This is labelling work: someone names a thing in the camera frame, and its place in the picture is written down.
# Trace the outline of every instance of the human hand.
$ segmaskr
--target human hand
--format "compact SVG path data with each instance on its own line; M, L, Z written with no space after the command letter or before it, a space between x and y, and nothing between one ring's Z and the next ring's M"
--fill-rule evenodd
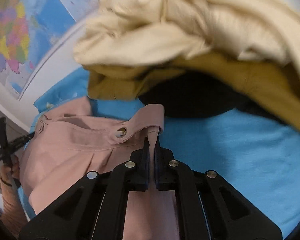
M15 164L12 166L12 169L9 166L5 166L5 165L2 165L0 168L1 179L6 183L11 184L11 181L9 180L7 175L8 172L12 173L13 178L20 180L20 166L19 166L19 159L17 156L15 156Z

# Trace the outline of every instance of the black fabric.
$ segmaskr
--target black fabric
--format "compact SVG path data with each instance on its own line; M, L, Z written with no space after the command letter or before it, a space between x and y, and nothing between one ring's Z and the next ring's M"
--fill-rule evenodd
M187 72L159 83L139 96L145 104L162 104L165 116L174 118L208 118L237 108L242 112L283 123L247 96L223 82L200 72Z

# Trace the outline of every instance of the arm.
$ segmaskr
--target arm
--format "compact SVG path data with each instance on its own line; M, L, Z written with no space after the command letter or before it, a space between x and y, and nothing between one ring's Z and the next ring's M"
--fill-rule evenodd
M0 220L7 229L14 235L18 236L21 228L28 222L23 208L20 204L18 196L9 186L11 182L8 179L7 173L11 172L11 168L7 166L1 167L1 189L3 199L3 214ZM16 163L12 167L12 176L19 179L19 161L16 158Z

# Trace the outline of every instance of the black tool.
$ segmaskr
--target black tool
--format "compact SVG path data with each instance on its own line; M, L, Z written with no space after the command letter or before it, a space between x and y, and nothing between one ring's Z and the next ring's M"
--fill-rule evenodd
M7 138L7 123L6 118L0 118L0 161L3 162L4 165L12 168L13 162L11 156L24 147L32 138L34 137L34 133L18 137L14 139L12 142L8 142ZM12 181L11 174L8 174L10 181ZM20 187L20 181L14 179L15 185Z
M282 240L280 229L215 171L192 171L159 140L154 156L157 189L176 194L181 240ZM83 176L31 220L19 239L122 239L128 193L145 191L148 183L146 138L128 162Z

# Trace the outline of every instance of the pink fabric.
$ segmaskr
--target pink fabric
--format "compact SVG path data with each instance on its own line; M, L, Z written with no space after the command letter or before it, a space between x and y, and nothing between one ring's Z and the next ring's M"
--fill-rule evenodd
M35 137L20 162L20 181L36 214L89 171L104 173L128 161L132 151L150 142L151 183L146 192L130 192L124 240L176 240L174 192L158 191L153 182L154 145L163 130L164 108L148 105L129 121L91 116L87 97L75 99L42 116ZM127 132L117 138L115 132Z

